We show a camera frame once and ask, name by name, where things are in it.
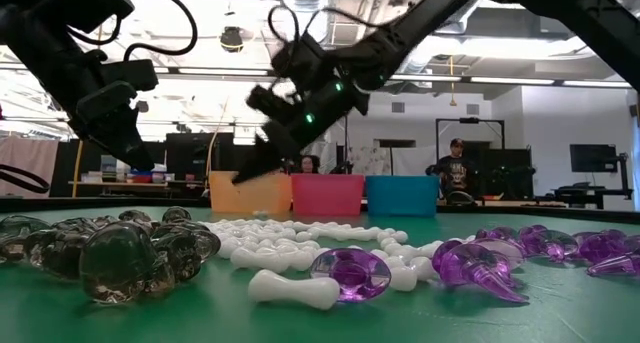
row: orange bin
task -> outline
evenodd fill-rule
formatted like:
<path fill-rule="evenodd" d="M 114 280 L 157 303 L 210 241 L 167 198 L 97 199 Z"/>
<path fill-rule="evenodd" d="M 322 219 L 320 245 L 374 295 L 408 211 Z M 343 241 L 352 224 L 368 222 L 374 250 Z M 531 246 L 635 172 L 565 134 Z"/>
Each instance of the orange bin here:
<path fill-rule="evenodd" d="M 276 173 L 234 186 L 236 172 L 209 174 L 211 209 L 214 213 L 288 213 L 291 208 L 291 178 Z"/>

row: pink bin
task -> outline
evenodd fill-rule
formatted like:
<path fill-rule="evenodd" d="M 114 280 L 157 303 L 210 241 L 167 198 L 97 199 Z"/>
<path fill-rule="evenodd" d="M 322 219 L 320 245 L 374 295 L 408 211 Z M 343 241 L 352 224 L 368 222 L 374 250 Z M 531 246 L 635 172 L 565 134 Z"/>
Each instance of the pink bin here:
<path fill-rule="evenodd" d="M 292 174 L 293 212 L 306 216 L 358 216 L 364 176 Z"/>

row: man with cap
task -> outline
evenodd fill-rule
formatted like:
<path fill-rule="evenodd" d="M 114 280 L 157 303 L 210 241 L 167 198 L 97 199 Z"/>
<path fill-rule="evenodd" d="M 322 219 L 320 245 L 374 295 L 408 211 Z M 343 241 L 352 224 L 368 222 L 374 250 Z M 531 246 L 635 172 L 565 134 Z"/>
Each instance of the man with cap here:
<path fill-rule="evenodd" d="M 454 191 L 468 192 L 469 175 L 473 170 L 471 162 L 462 156 L 464 141 L 456 138 L 449 145 L 451 154 L 440 158 L 435 172 L 440 175 L 441 186 L 445 196 Z"/>

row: person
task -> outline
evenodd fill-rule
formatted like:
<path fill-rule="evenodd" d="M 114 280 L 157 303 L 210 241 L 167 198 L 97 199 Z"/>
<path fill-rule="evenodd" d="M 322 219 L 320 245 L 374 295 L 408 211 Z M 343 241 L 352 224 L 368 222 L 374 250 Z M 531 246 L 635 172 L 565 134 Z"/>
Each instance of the person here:
<path fill-rule="evenodd" d="M 303 174 L 318 174 L 320 159 L 314 155 L 305 155 L 300 159 L 300 172 Z"/>
<path fill-rule="evenodd" d="M 453 139 L 449 149 L 451 154 L 440 158 L 434 169 L 440 175 L 442 191 L 445 196 L 455 191 L 469 193 L 469 175 L 473 173 L 473 168 L 472 163 L 462 155 L 464 141 L 460 138 Z"/>

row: plastic bin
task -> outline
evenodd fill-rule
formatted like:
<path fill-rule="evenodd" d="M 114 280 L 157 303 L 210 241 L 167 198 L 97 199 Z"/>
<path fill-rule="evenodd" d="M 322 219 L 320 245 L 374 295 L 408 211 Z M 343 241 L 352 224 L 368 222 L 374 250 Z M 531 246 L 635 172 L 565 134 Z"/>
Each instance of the plastic bin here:
<path fill-rule="evenodd" d="M 368 176 L 369 215 L 433 217 L 439 184 L 433 176 Z"/>
<path fill-rule="evenodd" d="M 364 176 L 293 174 L 291 182 L 296 215 L 360 215 Z"/>
<path fill-rule="evenodd" d="M 214 213 L 288 213 L 291 208 L 291 178 L 270 174 L 234 186 L 235 172 L 211 172 L 209 195 Z"/>

